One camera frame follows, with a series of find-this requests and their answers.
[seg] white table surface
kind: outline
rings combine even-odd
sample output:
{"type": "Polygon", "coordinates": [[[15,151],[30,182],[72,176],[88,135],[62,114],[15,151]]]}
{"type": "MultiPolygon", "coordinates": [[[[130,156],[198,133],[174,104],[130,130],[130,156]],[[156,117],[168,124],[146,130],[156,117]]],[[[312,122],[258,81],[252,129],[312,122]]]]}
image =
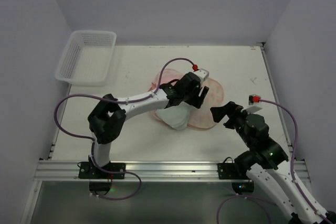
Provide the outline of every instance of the white table surface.
{"type": "MultiPolygon", "coordinates": [[[[210,71],[210,77],[224,88],[223,105],[234,101],[248,105],[249,94],[274,101],[270,80],[259,47],[250,46],[116,46],[104,87],[72,86],[70,94],[85,93],[103,96],[128,97],[147,92],[155,75],[170,59],[186,57],[200,68],[210,71]]],[[[168,66],[182,73],[191,71],[186,61],[168,66]]],[[[69,99],[62,126],[82,135],[90,135],[87,117],[97,100],[69,99]]],[[[289,153],[278,110],[263,104],[258,112],[270,127],[270,136],[289,153]]],[[[125,122],[120,136],[112,142],[113,161],[222,161],[235,158],[247,147],[234,130],[222,123],[206,131],[187,128],[176,131],[156,121],[149,113],[125,122]]],[[[86,160],[90,142],[59,132],[53,160],[86,160]]]]}

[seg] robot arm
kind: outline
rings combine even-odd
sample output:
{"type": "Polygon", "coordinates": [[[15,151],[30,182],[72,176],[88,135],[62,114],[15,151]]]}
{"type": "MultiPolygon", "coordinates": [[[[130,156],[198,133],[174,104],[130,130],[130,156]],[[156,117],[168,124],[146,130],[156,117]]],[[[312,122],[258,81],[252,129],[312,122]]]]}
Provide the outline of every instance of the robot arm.
{"type": "Polygon", "coordinates": [[[258,184],[281,209],[289,223],[336,223],[334,212],[326,211],[297,176],[293,181],[287,154],[269,137],[269,127],[264,118],[261,115],[251,114],[252,111],[253,108],[244,110],[234,102],[229,102],[220,108],[211,108],[215,122],[221,121],[226,115],[229,117],[224,126],[235,129],[249,148],[235,158],[234,164],[227,165],[234,166],[231,170],[235,175],[246,174],[258,184]],[[309,206],[307,199],[313,203],[317,211],[309,206]]]}
{"type": "Polygon", "coordinates": [[[202,84],[208,76],[207,70],[200,69],[185,74],[175,85],[169,83],[160,85],[157,92],[150,91],[127,98],[114,98],[111,94],[105,95],[103,98],[120,103],[100,101],[88,117],[90,130],[96,140],[94,156],[97,164],[100,167],[109,164],[111,142],[119,136],[124,122],[128,119],[152,110],[178,106],[181,102],[199,109],[209,90],[208,87],[204,87],[200,95],[202,84]]]}

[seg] black mounting bracket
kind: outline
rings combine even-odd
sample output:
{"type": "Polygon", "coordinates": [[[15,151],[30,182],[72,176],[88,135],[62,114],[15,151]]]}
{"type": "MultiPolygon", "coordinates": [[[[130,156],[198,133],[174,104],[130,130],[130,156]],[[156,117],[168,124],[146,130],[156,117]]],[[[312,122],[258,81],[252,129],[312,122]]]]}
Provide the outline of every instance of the black mounting bracket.
{"type": "MultiPolygon", "coordinates": [[[[336,213],[335,212],[328,211],[325,216],[331,223],[336,223],[336,213]]],[[[323,220],[323,222],[321,222],[320,224],[327,224],[327,222],[323,220]]]]}
{"type": "Polygon", "coordinates": [[[104,191],[108,193],[108,191],[111,189],[112,182],[90,182],[89,183],[89,191],[92,193],[96,193],[98,191],[104,191]]]}
{"type": "MultiPolygon", "coordinates": [[[[95,167],[92,161],[79,163],[78,178],[81,179],[124,179],[125,173],[108,174],[95,167]]],[[[110,172],[122,172],[126,169],[126,163],[108,163],[102,167],[110,172]]]]}
{"type": "Polygon", "coordinates": [[[303,224],[299,216],[296,213],[292,213],[292,218],[289,220],[288,224],[303,224]]]}
{"type": "Polygon", "coordinates": [[[218,163],[217,171],[219,179],[249,179],[246,174],[237,171],[235,163],[218,163]]]}

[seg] metal extrusion frame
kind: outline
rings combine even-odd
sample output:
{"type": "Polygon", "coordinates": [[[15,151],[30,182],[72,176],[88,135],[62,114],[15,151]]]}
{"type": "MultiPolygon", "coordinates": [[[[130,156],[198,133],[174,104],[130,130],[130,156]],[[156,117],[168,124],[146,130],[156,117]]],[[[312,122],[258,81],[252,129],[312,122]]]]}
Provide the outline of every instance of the metal extrusion frame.
{"type": "MultiPolygon", "coordinates": [[[[242,180],[219,180],[217,163],[219,162],[123,162],[126,170],[134,172],[143,182],[216,182],[231,183],[242,180]]],[[[36,181],[99,181],[79,179],[78,162],[40,161],[35,174],[36,181]]],[[[295,171],[303,182],[309,182],[304,161],[295,162],[295,171]]],[[[125,175],[125,182],[137,182],[130,174],[125,175]]]]}
{"type": "Polygon", "coordinates": [[[33,185],[30,189],[26,207],[22,214],[20,224],[30,224],[33,214],[34,214],[38,195],[41,190],[41,185],[42,185],[42,181],[37,181],[37,180],[33,181],[33,185]]]}

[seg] white wall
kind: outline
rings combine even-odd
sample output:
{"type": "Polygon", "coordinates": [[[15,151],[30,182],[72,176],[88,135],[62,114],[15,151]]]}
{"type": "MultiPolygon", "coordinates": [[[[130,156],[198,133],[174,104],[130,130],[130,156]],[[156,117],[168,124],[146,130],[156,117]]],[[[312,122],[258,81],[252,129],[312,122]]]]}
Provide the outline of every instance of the white wall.
{"type": "Polygon", "coordinates": [[[57,0],[72,30],[113,30],[119,44],[255,44],[289,1],[57,0]]]}
{"type": "Polygon", "coordinates": [[[54,69],[70,35],[56,0],[0,0],[0,217],[19,223],[67,87],[54,69]]]}
{"type": "Polygon", "coordinates": [[[291,0],[266,43],[280,102],[299,122],[299,151],[307,161],[313,192],[334,211],[335,18],[336,0],[291,0]]]}

